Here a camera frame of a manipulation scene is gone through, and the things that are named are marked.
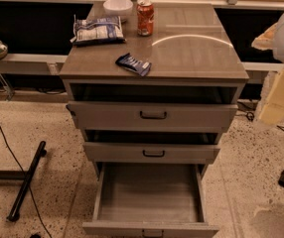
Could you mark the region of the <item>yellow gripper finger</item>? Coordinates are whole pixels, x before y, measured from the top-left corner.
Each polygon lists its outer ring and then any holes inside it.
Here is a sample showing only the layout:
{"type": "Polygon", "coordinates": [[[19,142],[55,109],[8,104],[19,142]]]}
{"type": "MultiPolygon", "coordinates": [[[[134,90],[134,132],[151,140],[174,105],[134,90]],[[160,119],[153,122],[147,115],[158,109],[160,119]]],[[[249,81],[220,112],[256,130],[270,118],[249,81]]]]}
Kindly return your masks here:
{"type": "Polygon", "coordinates": [[[258,120],[276,125],[284,118],[284,67],[274,76],[271,89],[265,98],[258,120]]]}
{"type": "Polygon", "coordinates": [[[261,51],[272,50],[274,48],[274,36],[277,24],[273,24],[264,33],[256,37],[251,46],[261,51]]]}

